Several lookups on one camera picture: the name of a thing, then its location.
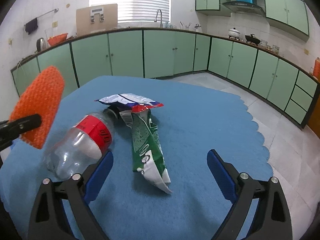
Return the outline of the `tall orange foam net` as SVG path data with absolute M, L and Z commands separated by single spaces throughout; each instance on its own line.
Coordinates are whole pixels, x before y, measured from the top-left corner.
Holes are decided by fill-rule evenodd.
M 43 148 L 57 114 L 64 87 L 65 81 L 60 71 L 49 66 L 20 96 L 9 120 L 29 119 L 20 129 L 24 142 L 37 149 Z

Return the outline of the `clear plastic bottle red label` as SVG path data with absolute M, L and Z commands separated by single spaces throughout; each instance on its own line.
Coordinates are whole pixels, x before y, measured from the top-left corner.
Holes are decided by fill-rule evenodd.
M 84 116 L 50 149 L 45 150 L 43 162 L 59 180 L 82 174 L 99 161 L 114 140 L 114 125 L 119 111 L 108 107 L 102 112 Z

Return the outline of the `green white milk carton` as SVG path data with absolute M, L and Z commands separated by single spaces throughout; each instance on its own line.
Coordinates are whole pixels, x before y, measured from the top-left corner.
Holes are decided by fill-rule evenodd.
M 151 111 L 140 113 L 131 110 L 120 112 L 125 125 L 131 128 L 133 171 L 167 194 L 171 180 L 159 141 L 158 126 L 153 123 Z

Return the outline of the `blue white snack wrapper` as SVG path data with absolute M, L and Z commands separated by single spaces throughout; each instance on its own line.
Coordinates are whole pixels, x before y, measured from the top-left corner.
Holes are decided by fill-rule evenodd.
M 140 113 L 142 111 L 164 106 L 158 101 L 132 93 L 114 94 L 96 101 L 104 105 L 131 110 L 133 113 Z

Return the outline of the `green lower kitchen cabinets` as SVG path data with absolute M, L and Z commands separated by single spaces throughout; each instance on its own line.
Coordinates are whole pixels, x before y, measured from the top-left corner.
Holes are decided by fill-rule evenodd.
M 18 95 L 48 66 L 63 75 L 64 95 L 103 75 L 160 79 L 208 72 L 255 95 L 300 128 L 319 99 L 319 82 L 292 62 L 259 46 L 191 31 L 132 28 L 67 39 L 12 68 Z

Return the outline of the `steel electric kettle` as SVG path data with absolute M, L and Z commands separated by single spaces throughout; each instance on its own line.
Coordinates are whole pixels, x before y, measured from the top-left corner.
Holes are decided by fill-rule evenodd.
M 47 42 L 44 38 L 39 38 L 37 41 L 36 41 L 36 50 L 37 52 L 42 52 L 44 50 L 47 49 Z

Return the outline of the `orange plastic basin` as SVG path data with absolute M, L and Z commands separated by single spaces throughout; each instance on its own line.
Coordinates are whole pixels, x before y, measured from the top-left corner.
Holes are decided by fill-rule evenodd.
M 68 36 L 67 33 L 52 36 L 52 37 L 48 38 L 47 42 L 52 47 L 52 46 L 55 46 L 57 44 L 60 44 L 61 42 L 64 42 L 65 40 L 67 40 L 67 36 Z

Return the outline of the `dark hanging towel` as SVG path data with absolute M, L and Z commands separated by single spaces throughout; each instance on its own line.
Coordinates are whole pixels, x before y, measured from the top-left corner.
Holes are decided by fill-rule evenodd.
M 35 32 L 38 28 L 38 19 L 34 18 L 31 21 L 27 22 L 24 25 L 25 32 L 30 35 L 31 33 Z

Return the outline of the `blue felt table cloth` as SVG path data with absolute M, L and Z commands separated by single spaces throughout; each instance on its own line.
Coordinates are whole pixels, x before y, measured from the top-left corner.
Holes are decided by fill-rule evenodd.
M 212 149 L 254 179 L 272 176 L 264 137 L 239 96 L 172 81 L 118 76 L 89 81 L 61 101 L 44 149 L 86 114 L 102 111 L 101 98 L 121 93 L 162 103 L 151 113 L 171 194 L 133 172 L 131 131 L 118 122 L 112 170 L 90 204 L 110 239 L 211 239 L 231 207 L 207 166 Z

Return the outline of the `cardboard box with scale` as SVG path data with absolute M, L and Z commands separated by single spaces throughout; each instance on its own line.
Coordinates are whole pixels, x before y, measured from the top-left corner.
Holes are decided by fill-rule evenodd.
M 106 4 L 76 10 L 76 34 L 109 31 L 118 27 L 118 5 Z

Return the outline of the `orange thermos flask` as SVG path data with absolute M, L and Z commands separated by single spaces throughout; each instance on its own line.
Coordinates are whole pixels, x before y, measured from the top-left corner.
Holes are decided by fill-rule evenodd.
M 319 57 L 317 57 L 315 59 L 315 64 L 314 64 L 314 67 L 313 67 L 312 74 L 313 74 L 314 77 L 319 79 L 319 75 L 320 75 L 320 58 Z

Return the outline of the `black wok pan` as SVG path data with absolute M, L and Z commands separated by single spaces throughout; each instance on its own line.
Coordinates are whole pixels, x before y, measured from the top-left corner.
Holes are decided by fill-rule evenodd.
M 260 40 L 255 37 L 254 34 L 245 35 L 246 43 L 254 44 L 258 46 L 260 44 Z

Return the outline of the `white cooking pot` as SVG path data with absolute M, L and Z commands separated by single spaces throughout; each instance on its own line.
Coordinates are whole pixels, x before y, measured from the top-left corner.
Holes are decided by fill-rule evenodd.
M 228 30 L 228 38 L 233 38 L 235 40 L 240 40 L 240 32 L 236 30 L 235 28 L 229 29 Z

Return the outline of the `black range hood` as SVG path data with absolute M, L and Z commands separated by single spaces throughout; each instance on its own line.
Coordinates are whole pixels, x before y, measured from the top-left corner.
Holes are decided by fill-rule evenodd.
M 253 3 L 232 1 L 232 2 L 225 2 L 222 5 L 234 13 L 241 12 L 241 13 L 247 13 L 247 14 L 257 14 L 263 17 L 266 16 L 264 9 Z

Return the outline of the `wall towel rail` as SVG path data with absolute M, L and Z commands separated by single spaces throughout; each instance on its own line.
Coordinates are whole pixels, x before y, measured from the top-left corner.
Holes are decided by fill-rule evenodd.
M 41 18 L 41 17 L 46 16 L 46 15 L 48 15 L 48 14 L 50 14 L 50 13 L 57 13 L 58 11 L 59 11 L 59 9 L 58 9 L 58 8 L 55 8 L 55 9 L 53 9 L 53 10 L 50 10 L 50 11 L 48 11 L 48 12 L 45 12 L 44 14 L 41 14 L 41 15 L 37 16 L 36 18 Z

